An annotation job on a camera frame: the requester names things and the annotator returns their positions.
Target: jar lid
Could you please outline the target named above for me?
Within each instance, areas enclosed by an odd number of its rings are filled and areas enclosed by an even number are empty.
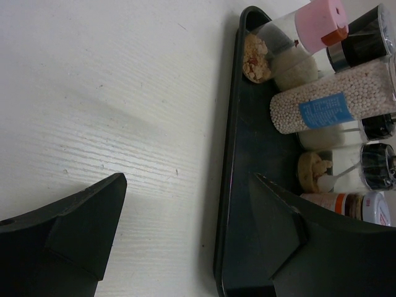
[[[396,113],[361,120],[367,141],[387,139],[395,134]]]
[[[361,149],[363,178],[373,191],[388,191],[396,186],[396,157],[389,144],[366,144]]]
[[[313,0],[295,14],[300,42],[314,54],[343,41],[349,32],[346,16],[341,0]]]
[[[390,212],[385,197],[379,192],[364,195],[362,205],[363,220],[365,222],[391,226]]]
[[[396,36],[395,29],[392,23],[392,14],[386,8],[383,3],[378,5],[378,22],[379,28],[382,35],[382,40],[384,42],[384,46],[386,52],[388,54],[394,54],[396,52]]]

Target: spoon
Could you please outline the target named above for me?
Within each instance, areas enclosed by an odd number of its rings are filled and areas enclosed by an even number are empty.
[[[334,186],[337,180],[343,176],[348,174],[349,172],[353,171],[357,167],[360,166],[360,163],[353,165],[352,167],[349,167],[347,170],[341,172],[338,175],[322,175],[318,180],[317,180],[317,186],[319,187],[319,190],[321,193],[328,193],[330,192]]]

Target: pink cap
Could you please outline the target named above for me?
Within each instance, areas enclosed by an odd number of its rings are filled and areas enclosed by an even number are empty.
[[[344,40],[349,32],[346,16],[341,0],[313,0],[296,11],[300,42],[314,54]]]

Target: black tray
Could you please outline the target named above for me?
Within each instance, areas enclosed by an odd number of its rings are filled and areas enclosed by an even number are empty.
[[[268,21],[262,10],[248,7],[236,34],[213,263],[221,297],[275,296],[262,264],[265,251],[252,216],[249,173],[261,173],[295,194],[302,193],[295,168],[303,149],[295,134],[280,134],[270,119],[270,100],[278,89],[272,81],[254,84],[242,73],[246,32]]]

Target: white table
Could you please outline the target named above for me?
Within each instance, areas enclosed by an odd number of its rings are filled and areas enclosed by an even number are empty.
[[[97,296],[216,296],[239,15],[257,5],[274,18],[307,2],[3,1],[0,220],[123,172]]]

